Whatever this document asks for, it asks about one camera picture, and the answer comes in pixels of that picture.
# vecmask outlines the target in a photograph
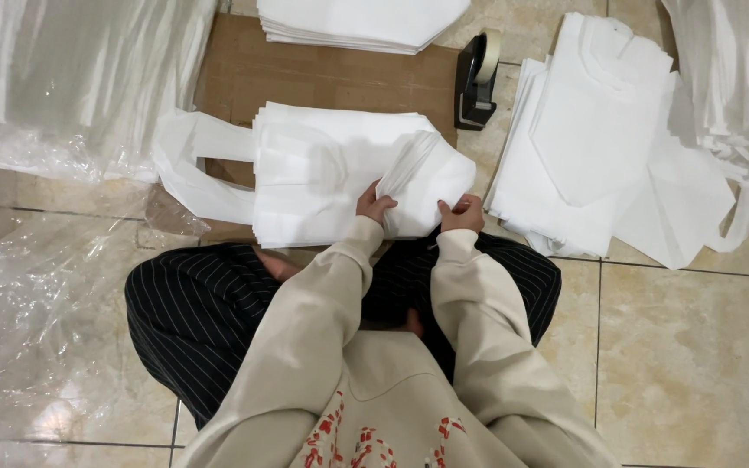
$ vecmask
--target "clear plastic sheet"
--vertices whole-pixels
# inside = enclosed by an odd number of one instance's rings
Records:
[[[96,190],[92,205],[122,213],[148,188]],[[0,466],[78,465],[54,449],[68,445],[36,441],[169,445],[176,399],[140,364],[122,291],[131,268],[196,245],[205,225],[188,218],[177,236],[132,212],[0,212],[23,218],[0,240]]]
[[[157,118],[192,110],[216,0],[0,0],[0,168],[154,182]]]

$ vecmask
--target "pinstriped pants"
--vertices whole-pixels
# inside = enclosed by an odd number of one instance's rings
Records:
[[[452,379],[455,354],[430,305],[437,235],[436,231],[425,239],[399,241],[386,252],[363,299],[363,317],[401,325],[409,307],[417,309],[423,342]],[[534,344],[538,343],[559,297],[559,269],[530,247],[508,239],[482,233],[476,248],[514,278]],[[190,409],[199,429],[212,419],[230,389],[279,286],[246,244],[172,250],[130,273],[125,293],[135,349],[151,375]]]

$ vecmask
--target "cardboard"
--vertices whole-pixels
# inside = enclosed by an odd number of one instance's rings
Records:
[[[429,46],[406,56],[265,41],[258,18],[217,13],[195,88],[196,110],[250,127],[265,102],[366,112],[418,112],[457,147],[453,126],[459,50]],[[207,160],[207,174],[255,186],[249,163]],[[154,186],[147,220],[158,230],[195,234],[192,214]],[[210,241],[255,241],[251,227],[203,220]]]

